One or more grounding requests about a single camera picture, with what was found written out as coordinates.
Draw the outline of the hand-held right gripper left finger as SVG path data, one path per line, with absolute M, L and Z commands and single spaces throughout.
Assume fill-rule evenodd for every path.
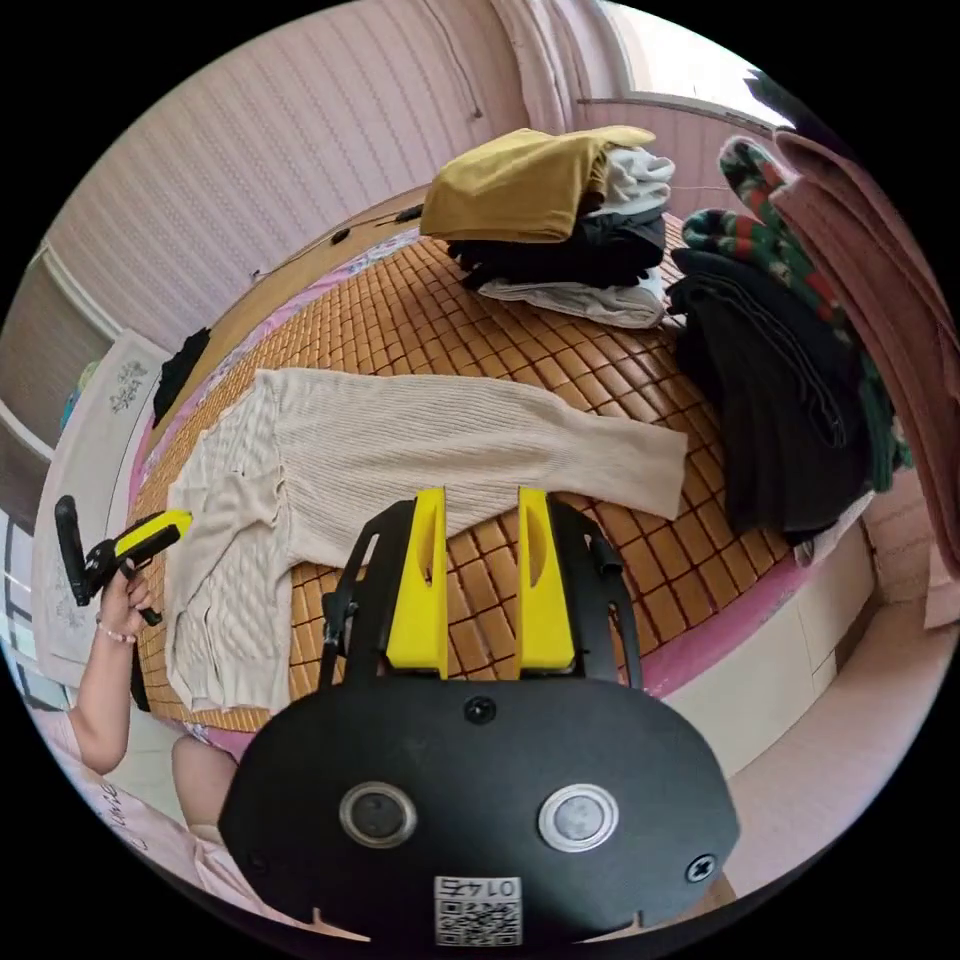
M 445 491 L 422 490 L 413 504 L 385 650 L 395 671 L 448 678 L 446 566 Z

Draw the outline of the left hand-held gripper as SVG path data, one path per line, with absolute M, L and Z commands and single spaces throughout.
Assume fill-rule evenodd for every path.
M 122 567 L 140 571 L 188 532 L 190 511 L 168 509 L 152 514 L 113 539 L 102 541 L 84 558 L 82 606 L 88 606 Z

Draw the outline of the person's left hand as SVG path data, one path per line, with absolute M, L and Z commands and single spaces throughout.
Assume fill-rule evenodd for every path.
M 146 624 L 144 612 L 152 595 L 144 575 L 122 567 L 104 588 L 96 616 L 97 632 L 124 644 L 134 644 Z

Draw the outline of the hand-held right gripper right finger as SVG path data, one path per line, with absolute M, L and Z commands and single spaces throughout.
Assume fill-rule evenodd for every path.
M 566 673 L 575 648 L 547 493 L 521 487 L 518 520 L 517 676 Z

